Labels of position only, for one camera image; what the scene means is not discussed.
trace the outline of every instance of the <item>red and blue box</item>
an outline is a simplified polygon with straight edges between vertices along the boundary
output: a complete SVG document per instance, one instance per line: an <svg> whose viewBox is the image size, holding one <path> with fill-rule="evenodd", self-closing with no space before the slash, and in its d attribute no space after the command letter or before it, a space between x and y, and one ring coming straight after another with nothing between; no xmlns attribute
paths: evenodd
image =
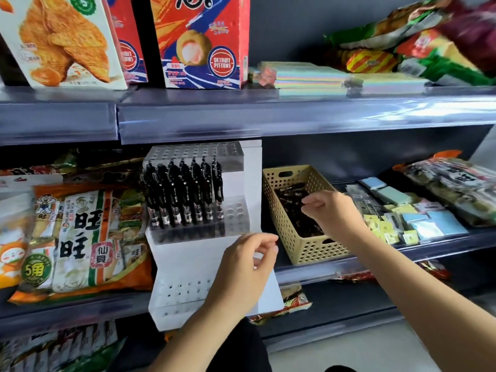
<svg viewBox="0 0 496 372"><path fill-rule="evenodd" d="M126 80L135 83L148 82L131 0L107 0L107 2L121 44Z"/></svg>
<svg viewBox="0 0 496 372"><path fill-rule="evenodd" d="M150 0L165 85L240 89L248 77L250 0Z"/></svg>

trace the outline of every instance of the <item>gray tile floor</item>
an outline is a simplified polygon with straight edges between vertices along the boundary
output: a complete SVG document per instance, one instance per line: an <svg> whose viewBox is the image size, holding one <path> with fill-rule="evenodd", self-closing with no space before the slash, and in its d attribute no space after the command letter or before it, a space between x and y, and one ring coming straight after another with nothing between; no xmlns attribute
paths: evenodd
<svg viewBox="0 0 496 372"><path fill-rule="evenodd" d="M273 372L324 372L343 365L357 372L439 372L406 321L360 330L269 355Z"/></svg>

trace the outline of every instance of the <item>basket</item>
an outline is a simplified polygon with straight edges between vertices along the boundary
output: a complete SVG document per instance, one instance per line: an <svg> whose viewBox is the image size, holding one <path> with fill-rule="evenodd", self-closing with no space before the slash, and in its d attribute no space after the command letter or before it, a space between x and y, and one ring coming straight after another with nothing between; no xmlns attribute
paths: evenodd
<svg viewBox="0 0 496 372"><path fill-rule="evenodd" d="M275 189L287 188L305 182L309 193L318 190L335 190L331 184L310 165L263 169L263 192L269 201L270 215L277 233L293 265L304 265L342 258L349 251L326 235L300 237L284 210Z"/></svg>

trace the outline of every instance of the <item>fried chicken picture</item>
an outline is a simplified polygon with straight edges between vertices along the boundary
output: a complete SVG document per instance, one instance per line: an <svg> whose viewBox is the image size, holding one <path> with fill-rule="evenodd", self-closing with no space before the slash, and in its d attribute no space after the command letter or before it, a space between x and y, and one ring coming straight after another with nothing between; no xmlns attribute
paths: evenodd
<svg viewBox="0 0 496 372"><path fill-rule="evenodd" d="M35 45L40 67L30 74L42 85L59 86L73 63L110 82L105 36L67 0L32 0L19 36L24 44Z"/></svg>

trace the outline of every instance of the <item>green round label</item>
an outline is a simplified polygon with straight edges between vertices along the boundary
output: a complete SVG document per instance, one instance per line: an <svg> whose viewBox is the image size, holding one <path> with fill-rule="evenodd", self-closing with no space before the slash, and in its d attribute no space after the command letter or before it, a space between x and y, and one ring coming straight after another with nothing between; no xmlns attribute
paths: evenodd
<svg viewBox="0 0 496 372"><path fill-rule="evenodd" d="M71 0L71 4L78 12L92 15L96 10L95 0Z"/></svg>
<svg viewBox="0 0 496 372"><path fill-rule="evenodd" d="M40 286L52 272L52 262L44 254L27 256L22 264L22 279L33 287Z"/></svg>

